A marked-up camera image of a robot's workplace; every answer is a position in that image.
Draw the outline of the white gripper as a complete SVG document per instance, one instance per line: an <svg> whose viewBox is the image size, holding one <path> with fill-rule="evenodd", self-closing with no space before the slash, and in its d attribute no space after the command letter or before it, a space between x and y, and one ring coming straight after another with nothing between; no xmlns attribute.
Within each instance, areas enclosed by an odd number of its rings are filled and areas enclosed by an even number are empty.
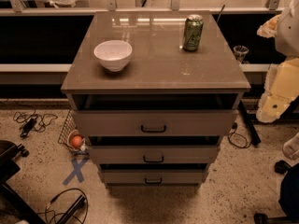
<svg viewBox="0 0 299 224"><path fill-rule="evenodd" d="M279 15L266 21L257 30L257 35L274 37ZM299 59L293 58L281 63L270 87L270 94L263 94L258 103L256 118L262 123L272 123L287 110L299 95Z"/></svg>

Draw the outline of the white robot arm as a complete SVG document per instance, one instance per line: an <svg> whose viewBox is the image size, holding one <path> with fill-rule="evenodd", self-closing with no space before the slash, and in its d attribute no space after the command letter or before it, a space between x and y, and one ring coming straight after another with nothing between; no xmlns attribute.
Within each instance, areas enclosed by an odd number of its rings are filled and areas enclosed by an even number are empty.
<svg viewBox="0 0 299 224"><path fill-rule="evenodd" d="M276 50L286 56L280 65L269 67L258 103L257 120L271 123L299 96L299 0L291 0L279 15L258 29L257 35L274 37Z"/></svg>

